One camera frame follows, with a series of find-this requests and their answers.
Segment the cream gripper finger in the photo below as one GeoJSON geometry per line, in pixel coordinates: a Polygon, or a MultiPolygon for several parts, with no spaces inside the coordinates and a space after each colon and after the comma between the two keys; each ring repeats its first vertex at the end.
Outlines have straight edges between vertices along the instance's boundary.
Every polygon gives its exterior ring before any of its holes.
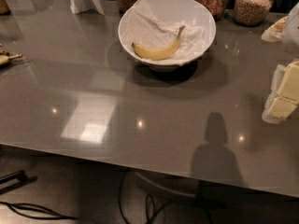
{"type": "Polygon", "coordinates": [[[270,27],[268,27],[262,34],[261,39],[266,42],[281,42],[283,38],[283,32],[285,23],[287,21],[288,17],[285,16],[278,21],[276,21],[274,24],[272,24],[270,27]]]}
{"type": "Polygon", "coordinates": [[[274,72],[262,119],[279,124],[299,106],[299,62],[279,64],[274,72]]]}

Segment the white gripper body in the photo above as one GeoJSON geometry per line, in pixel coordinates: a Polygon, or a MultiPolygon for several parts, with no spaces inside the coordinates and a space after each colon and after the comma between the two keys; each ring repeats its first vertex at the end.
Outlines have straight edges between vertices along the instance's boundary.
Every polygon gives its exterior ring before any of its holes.
{"type": "Polygon", "coordinates": [[[299,56],[299,3],[287,16],[282,36],[283,48],[293,57],[299,56]]]}

